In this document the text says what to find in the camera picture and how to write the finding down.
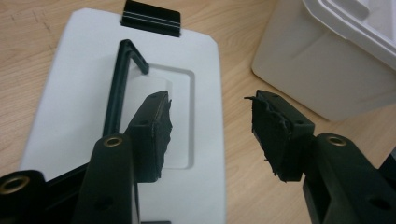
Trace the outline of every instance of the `white plastic tray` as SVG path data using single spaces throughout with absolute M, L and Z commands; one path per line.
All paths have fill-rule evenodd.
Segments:
M 126 129 L 144 99 L 169 91 L 171 142 L 162 178 L 139 184 L 142 221 L 225 223 L 225 172 L 219 53 L 215 41 L 193 31 L 181 37 L 120 26 L 120 15 L 94 9 L 73 13 L 53 60 L 21 169 L 47 180 L 89 161 L 101 138 L 122 39 L 131 39 L 150 65 L 131 61 L 122 111 Z
M 252 64 L 329 120 L 396 103 L 396 1 L 278 0 Z

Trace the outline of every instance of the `table surface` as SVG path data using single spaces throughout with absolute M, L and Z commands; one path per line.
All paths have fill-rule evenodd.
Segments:
M 256 90 L 282 95 L 316 123 L 316 134 L 353 140 L 378 167 L 396 146 L 396 105 L 327 121 L 256 77 L 250 69 L 276 0 L 141 0 L 177 10 L 182 27 L 219 44 L 225 130 L 227 223 L 309 223 L 302 183 L 283 183 L 250 131 Z M 122 1 L 0 1 L 0 175 L 21 161 L 52 57 L 71 13 L 83 7 L 122 13 Z

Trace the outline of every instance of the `white tray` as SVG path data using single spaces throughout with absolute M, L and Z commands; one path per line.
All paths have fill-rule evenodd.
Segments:
M 47 180 L 89 161 L 101 138 L 119 43 L 131 39 L 150 65 L 131 61 L 123 133 L 144 99 L 169 91 L 171 142 L 162 178 L 139 184 L 142 221 L 225 223 L 224 143 L 218 46 L 208 35 L 181 37 L 120 26 L 120 15 L 73 13 L 59 43 L 21 163 Z

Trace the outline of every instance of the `wooden surface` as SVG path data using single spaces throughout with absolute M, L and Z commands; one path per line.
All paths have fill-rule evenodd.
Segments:
M 226 144 L 227 223 L 309 223 L 302 183 L 274 177 L 250 132 L 244 96 L 273 87 L 250 65 L 276 0 L 141 0 L 178 10 L 182 27 L 219 44 Z M 0 1 L 0 175 L 18 169 L 52 57 L 72 11 L 122 13 L 123 1 Z M 352 139 L 378 166 L 396 146 L 396 105 L 329 122 L 285 97 L 317 124 L 318 133 Z

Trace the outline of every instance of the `black plastic piece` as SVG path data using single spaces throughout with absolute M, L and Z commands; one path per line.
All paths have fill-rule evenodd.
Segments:
M 180 13 L 127 0 L 121 25 L 162 35 L 180 36 Z
M 171 102 L 167 91 L 151 94 L 137 110 L 126 134 L 134 141 L 136 180 L 150 183 L 161 177 L 164 154 L 170 142 L 172 123 L 169 119 Z
M 149 64 L 134 46 L 131 40 L 124 39 L 120 42 L 113 81 L 108 98 L 107 112 L 103 136 L 120 132 L 120 119 L 122 112 L 125 87 L 129 72 L 130 59 L 133 59 L 143 74 L 149 73 Z
M 72 219 L 77 223 L 139 223 L 132 142 L 113 134 L 96 142 Z
M 323 133 L 310 154 L 319 172 L 304 182 L 313 223 L 396 223 L 396 192 L 353 142 Z
M 70 223 L 87 166 L 88 163 L 47 182 L 48 200 L 42 223 Z
M 268 91 L 247 97 L 252 104 L 252 131 L 273 172 L 282 181 L 300 181 L 301 155 L 313 138 L 315 124 L 286 102 Z
M 19 171 L 0 178 L 0 223 L 39 223 L 47 186 L 38 171 Z

